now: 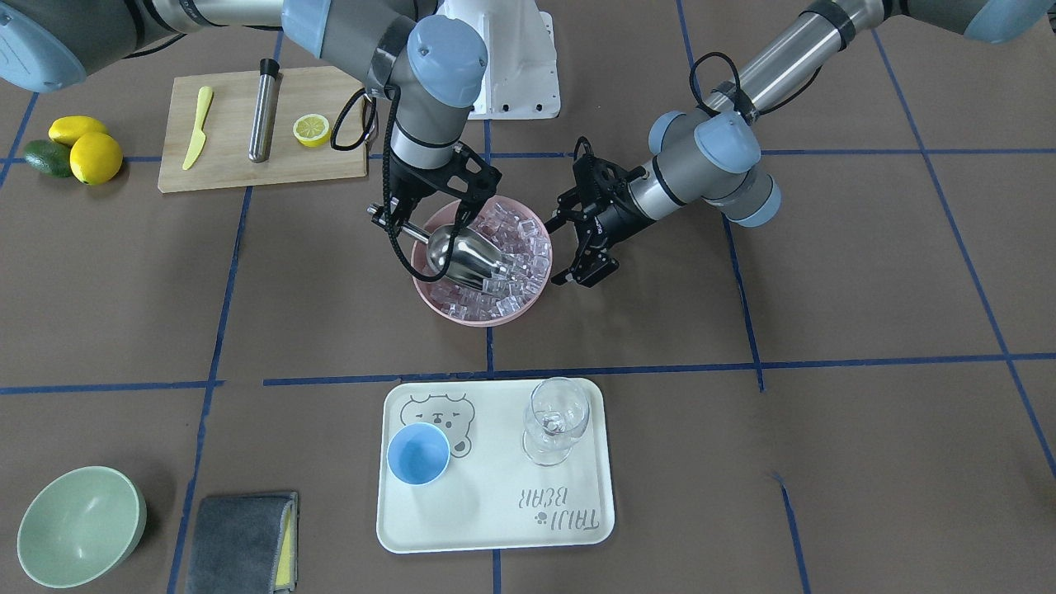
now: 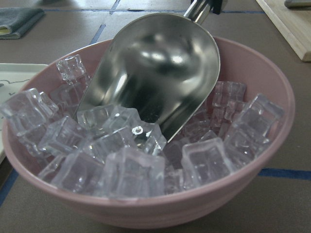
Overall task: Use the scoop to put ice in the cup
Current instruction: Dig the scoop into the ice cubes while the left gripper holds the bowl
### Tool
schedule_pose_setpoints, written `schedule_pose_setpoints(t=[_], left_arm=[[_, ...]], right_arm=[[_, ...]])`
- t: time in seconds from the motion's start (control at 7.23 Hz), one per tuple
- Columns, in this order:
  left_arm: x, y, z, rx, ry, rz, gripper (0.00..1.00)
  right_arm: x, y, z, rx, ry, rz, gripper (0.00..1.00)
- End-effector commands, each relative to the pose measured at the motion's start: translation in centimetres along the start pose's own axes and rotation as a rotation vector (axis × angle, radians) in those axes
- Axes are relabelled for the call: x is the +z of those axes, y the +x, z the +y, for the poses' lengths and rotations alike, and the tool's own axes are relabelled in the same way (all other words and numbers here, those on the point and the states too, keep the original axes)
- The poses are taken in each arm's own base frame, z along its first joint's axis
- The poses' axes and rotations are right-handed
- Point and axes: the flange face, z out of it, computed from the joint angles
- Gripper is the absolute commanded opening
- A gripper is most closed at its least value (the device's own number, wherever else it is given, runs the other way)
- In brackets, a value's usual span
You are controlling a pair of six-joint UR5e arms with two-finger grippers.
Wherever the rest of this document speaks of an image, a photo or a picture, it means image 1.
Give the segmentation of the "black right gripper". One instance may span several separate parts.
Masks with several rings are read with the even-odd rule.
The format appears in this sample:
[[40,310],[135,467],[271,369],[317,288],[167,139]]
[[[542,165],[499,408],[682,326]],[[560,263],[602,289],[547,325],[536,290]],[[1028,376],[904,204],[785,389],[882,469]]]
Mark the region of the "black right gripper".
[[480,214],[488,200],[497,193],[502,173],[486,163],[471,147],[455,142],[441,151],[441,166],[434,169],[414,167],[396,154],[388,143],[382,161],[389,165],[384,180],[389,189],[384,200],[395,219],[396,229],[410,225],[411,215],[420,200],[442,192],[459,200],[455,221],[468,227]]

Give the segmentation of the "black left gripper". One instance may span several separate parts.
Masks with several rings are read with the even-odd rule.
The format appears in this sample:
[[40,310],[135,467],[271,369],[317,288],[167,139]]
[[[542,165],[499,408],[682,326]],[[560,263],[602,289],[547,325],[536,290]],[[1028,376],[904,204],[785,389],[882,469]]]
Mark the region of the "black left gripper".
[[555,273],[552,283],[593,287],[620,267],[604,250],[653,224],[630,192],[630,183],[644,179],[645,169],[638,166],[627,172],[607,159],[581,155],[573,163],[573,188],[558,196],[551,233],[572,224],[577,250],[571,266]]

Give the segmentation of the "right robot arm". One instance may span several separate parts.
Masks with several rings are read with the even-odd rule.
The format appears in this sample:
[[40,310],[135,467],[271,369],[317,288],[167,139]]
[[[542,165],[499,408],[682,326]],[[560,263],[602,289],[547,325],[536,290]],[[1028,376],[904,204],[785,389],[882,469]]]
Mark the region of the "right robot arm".
[[459,199],[456,223],[467,227],[501,177],[460,140],[489,56],[475,29],[438,8],[437,1],[4,1],[2,77],[56,92],[166,36],[279,27],[370,97],[392,103],[389,227],[403,225],[419,200],[439,191]]

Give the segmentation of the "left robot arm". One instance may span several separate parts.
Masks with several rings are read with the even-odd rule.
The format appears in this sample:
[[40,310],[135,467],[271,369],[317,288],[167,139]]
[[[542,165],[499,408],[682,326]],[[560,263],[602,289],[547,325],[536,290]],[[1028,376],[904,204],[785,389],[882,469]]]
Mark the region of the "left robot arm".
[[650,157],[642,165],[623,169],[599,157],[588,140],[577,140],[576,184],[559,196],[545,225],[547,233],[573,226],[577,249],[551,281],[592,287],[618,270],[615,245],[695,200],[736,225],[766,224],[780,210],[782,193],[761,168],[754,124],[798,97],[823,64],[865,31],[908,17],[984,44],[1005,44],[1048,10],[1046,1],[812,2],[750,64],[732,64],[724,82],[703,87],[690,73],[694,108],[653,123]]

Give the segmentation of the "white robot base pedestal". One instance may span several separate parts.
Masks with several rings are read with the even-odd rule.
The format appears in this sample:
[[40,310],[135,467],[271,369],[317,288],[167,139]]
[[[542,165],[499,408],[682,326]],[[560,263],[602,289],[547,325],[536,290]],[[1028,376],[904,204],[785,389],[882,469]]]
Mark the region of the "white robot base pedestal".
[[561,110],[552,18],[535,1],[439,1],[408,37],[423,89],[471,118],[534,120]]

